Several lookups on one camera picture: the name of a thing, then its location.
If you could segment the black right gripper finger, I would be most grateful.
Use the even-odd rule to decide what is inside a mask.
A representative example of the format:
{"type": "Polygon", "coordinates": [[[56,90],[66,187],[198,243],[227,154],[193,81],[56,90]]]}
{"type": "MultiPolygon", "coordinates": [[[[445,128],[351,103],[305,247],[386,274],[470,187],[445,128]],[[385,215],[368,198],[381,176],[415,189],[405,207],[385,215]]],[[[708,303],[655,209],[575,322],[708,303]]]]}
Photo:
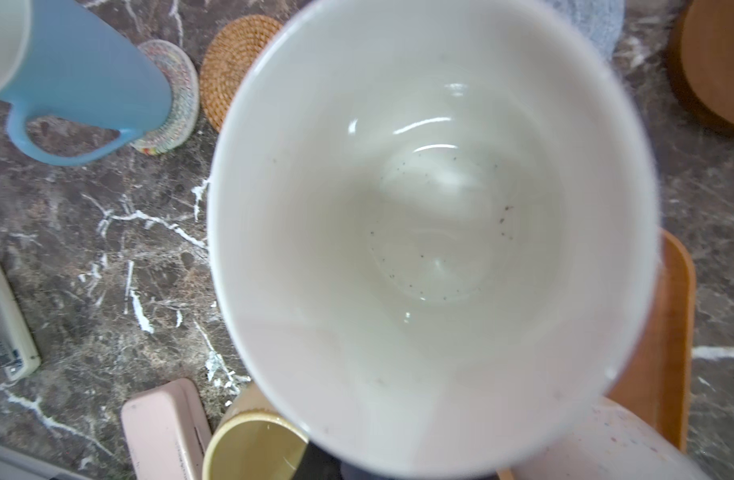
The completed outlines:
{"type": "Polygon", "coordinates": [[[309,442],[291,477],[292,480],[342,480],[341,461],[309,442]]]}

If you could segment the lilac mug white inside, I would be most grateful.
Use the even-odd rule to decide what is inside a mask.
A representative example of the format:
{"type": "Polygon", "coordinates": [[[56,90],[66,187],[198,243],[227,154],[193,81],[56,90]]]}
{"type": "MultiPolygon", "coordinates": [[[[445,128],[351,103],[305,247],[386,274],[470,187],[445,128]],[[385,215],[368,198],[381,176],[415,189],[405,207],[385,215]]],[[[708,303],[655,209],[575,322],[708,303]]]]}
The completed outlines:
{"type": "Polygon", "coordinates": [[[625,367],[660,255],[646,133],[541,1],[314,1],[243,80],[212,162],[218,304],[318,446],[485,475],[625,367]]]}

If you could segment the multicolour woven cloth coaster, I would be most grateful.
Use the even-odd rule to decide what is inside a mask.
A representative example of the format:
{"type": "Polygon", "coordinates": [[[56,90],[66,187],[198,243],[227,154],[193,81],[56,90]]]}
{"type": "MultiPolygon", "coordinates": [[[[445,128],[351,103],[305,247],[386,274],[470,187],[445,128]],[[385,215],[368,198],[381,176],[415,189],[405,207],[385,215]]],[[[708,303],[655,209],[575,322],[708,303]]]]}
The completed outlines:
{"type": "Polygon", "coordinates": [[[138,48],[168,80],[172,105],[165,123],[131,146],[147,155],[160,155],[181,146],[194,131],[200,110],[199,77],[190,57],[171,42],[149,40],[138,48]]]}

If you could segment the woven rattan coaster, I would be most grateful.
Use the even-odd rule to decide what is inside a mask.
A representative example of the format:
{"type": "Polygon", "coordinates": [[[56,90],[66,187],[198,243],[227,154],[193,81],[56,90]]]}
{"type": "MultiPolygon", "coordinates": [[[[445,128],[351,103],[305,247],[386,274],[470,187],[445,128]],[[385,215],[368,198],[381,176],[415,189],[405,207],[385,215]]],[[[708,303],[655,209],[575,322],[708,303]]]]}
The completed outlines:
{"type": "Polygon", "coordinates": [[[244,16],[222,28],[208,46],[200,71],[200,102],[216,131],[245,75],[282,27],[269,16],[244,16]]]}

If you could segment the light blue mug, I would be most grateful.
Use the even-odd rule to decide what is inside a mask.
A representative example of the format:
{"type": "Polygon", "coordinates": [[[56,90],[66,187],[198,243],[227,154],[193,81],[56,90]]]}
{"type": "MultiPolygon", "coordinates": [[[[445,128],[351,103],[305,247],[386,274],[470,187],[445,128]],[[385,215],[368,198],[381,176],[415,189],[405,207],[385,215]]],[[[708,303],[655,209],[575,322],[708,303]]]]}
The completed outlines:
{"type": "Polygon", "coordinates": [[[25,155],[56,166],[100,159],[165,124],[172,92],[161,70],[127,38],[75,1],[0,1],[0,101],[6,131],[25,155]],[[118,131],[73,157],[29,137],[29,121],[56,116],[118,131]]]}

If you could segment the grey-blue felt coaster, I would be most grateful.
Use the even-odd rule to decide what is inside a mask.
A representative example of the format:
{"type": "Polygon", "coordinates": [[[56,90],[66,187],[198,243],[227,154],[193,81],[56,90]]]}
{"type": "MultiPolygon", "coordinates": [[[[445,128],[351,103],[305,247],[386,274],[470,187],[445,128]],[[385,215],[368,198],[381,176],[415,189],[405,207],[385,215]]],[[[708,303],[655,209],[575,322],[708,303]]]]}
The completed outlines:
{"type": "Polygon", "coordinates": [[[611,60],[620,39],[625,17],[624,0],[545,0],[599,53],[611,60]]]}

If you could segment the olive beige glazed mug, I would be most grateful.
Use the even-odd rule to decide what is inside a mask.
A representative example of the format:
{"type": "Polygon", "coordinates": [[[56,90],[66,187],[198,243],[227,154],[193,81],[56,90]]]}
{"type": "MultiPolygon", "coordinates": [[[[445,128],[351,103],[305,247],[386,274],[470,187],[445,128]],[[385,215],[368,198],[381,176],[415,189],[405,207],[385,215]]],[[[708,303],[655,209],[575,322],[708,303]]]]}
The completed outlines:
{"type": "Polygon", "coordinates": [[[291,479],[308,447],[252,382],[227,409],[205,452],[204,479],[291,479]]]}

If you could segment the pink eyeglass case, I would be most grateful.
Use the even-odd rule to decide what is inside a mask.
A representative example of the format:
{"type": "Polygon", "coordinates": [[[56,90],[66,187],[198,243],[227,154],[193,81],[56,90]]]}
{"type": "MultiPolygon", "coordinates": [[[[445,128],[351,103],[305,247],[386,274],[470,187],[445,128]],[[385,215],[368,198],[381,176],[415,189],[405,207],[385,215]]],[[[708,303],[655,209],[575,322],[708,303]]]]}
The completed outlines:
{"type": "Polygon", "coordinates": [[[181,378],[142,392],[121,422],[138,479],[200,479],[212,432],[195,384],[181,378]]]}

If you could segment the white speckled mug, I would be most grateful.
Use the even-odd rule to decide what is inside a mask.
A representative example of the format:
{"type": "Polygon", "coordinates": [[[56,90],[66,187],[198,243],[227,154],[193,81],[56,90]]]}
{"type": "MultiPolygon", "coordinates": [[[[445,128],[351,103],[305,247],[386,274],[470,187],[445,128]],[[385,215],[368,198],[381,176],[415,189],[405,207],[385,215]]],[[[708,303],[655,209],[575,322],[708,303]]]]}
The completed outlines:
{"type": "Polygon", "coordinates": [[[702,479],[694,462],[625,407],[597,401],[565,436],[511,468],[515,479],[702,479]]]}

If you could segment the small grey white device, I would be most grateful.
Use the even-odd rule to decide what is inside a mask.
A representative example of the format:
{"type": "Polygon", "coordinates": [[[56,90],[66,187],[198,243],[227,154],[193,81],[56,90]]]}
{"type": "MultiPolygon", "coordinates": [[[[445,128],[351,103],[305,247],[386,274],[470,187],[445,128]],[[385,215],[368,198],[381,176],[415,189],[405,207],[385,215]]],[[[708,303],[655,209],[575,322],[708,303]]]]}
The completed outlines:
{"type": "Polygon", "coordinates": [[[18,382],[40,365],[35,341],[0,265],[0,372],[9,382],[18,382]]]}

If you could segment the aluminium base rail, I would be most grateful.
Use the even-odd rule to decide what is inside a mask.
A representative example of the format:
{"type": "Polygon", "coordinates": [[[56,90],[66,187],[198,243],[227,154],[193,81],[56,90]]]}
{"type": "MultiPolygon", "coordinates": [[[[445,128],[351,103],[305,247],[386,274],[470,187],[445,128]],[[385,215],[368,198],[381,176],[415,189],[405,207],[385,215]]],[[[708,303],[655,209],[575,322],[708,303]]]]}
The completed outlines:
{"type": "Polygon", "coordinates": [[[58,467],[0,444],[0,479],[90,480],[89,477],[58,467]]]}

